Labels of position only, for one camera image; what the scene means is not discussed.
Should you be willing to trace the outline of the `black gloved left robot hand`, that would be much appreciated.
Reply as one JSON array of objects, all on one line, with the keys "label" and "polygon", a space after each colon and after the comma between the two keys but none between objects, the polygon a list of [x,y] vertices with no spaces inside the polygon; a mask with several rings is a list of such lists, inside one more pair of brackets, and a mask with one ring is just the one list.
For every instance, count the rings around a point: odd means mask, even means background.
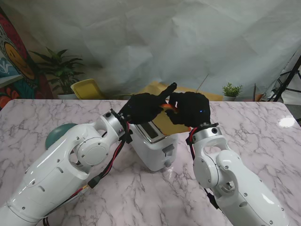
[{"label": "black gloved left robot hand", "polygon": [[177,88],[173,82],[159,95],[150,93],[136,94],[130,97],[127,103],[119,111],[119,115],[130,124],[144,124],[152,121],[163,111],[162,105],[166,104],[169,97]]}]

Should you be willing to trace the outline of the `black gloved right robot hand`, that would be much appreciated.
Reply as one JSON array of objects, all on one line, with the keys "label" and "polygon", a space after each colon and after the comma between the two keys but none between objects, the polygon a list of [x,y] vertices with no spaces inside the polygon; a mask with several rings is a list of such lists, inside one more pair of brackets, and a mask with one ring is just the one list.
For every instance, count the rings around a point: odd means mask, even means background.
[{"label": "black gloved right robot hand", "polygon": [[172,93],[168,103],[177,108],[177,112],[166,111],[173,124],[195,128],[201,124],[210,123],[210,104],[203,94],[195,92]]}]

